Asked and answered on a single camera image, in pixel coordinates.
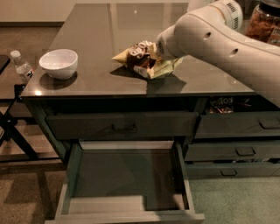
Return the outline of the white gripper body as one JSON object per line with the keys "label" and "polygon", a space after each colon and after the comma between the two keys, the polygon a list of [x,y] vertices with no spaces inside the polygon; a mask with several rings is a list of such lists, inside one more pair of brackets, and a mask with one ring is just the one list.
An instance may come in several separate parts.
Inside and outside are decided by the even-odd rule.
{"label": "white gripper body", "polygon": [[175,60],[182,58],[186,55],[177,45],[174,30],[175,26],[170,26],[157,36],[157,54],[163,60]]}

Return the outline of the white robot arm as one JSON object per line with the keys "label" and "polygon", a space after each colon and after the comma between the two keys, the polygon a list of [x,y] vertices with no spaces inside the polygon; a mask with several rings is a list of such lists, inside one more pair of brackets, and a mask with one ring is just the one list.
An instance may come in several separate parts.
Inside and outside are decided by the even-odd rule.
{"label": "white robot arm", "polygon": [[218,0],[188,11],[157,36],[164,60],[186,55],[230,74],[257,94],[280,106],[280,47],[238,32],[242,8],[235,0]]}

